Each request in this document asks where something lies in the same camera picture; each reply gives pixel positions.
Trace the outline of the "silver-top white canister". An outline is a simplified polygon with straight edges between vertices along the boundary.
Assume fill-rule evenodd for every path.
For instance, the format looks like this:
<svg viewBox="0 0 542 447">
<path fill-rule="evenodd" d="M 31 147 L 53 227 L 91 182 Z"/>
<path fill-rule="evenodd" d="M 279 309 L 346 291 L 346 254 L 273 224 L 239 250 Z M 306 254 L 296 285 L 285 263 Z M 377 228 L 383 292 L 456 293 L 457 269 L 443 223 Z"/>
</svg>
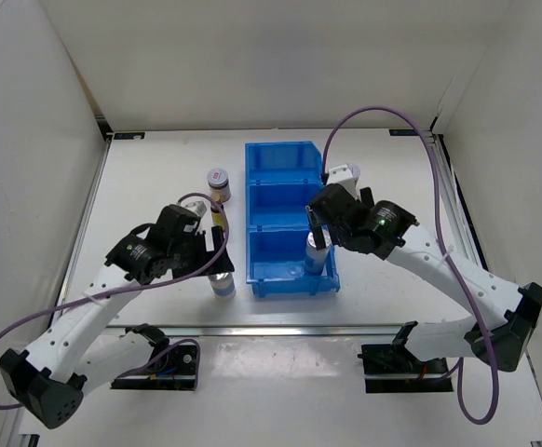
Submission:
<svg viewBox="0 0 542 447">
<path fill-rule="evenodd" d="M 329 231 L 327 229 L 323 229 L 322 233 L 325 242 L 325 247 L 323 249 L 319 249 L 317 247 L 312 232 L 308 234 L 306 239 L 304 269 L 312 275 L 322 274 L 332 246 Z"/>
<path fill-rule="evenodd" d="M 231 300 L 236 295 L 236 286 L 231 272 L 208 276 L 214 296 L 219 300 Z"/>
</svg>

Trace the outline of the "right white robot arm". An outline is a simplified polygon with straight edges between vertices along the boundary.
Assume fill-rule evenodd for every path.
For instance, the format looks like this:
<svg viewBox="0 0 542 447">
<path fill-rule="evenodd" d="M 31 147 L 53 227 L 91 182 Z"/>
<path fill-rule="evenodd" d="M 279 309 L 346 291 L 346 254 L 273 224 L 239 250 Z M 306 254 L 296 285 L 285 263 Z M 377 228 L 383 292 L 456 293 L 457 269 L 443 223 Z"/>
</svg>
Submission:
<svg viewBox="0 0 542 447">
<path fill-rule="evenodd" d="M 418 276 L 467 310 L 467 318 L 404 324 L 383 361 L 410 373 L 437 358 L 472 357 L 505 373 L 515 371 L 542 309 L 542 287 L 523 287 L 468 259 L 442 251 L 416 217 L 399 205 L 373 202 L 370 189 L 353 197 L 336 183 L 308 203 L 313 230 L 327 228 L 334 246 L 370 254 Z"/>
</svg>

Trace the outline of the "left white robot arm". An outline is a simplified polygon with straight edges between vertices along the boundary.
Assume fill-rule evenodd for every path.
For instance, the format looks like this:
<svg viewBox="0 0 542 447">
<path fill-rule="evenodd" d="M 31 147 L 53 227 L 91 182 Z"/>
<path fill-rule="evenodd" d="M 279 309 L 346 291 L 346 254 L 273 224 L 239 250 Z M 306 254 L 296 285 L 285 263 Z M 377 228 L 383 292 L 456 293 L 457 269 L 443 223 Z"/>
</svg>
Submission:
<svg viewBox="0 0 542 447">
<path fill-rule="evenodd" d="M 63 425 L 83 398 L 105 383 L 165 368 L 172 349 L 169 338 L 149 324 L 126 328 L 107 347 L 91 346 L 126 305 L 162 284 L 165 275 L 179 283 L 233 271 L 228 235 L 221 226 L 212 227 L 213 248 L 207 248 L 200 224 L 208 209 L 202 200 L 167 205 L 154 223 L 132 229 L 50 328 L 22 351 L 9 349 L 1 356 L 8 393 L 44 427 Z"/>
</svg>

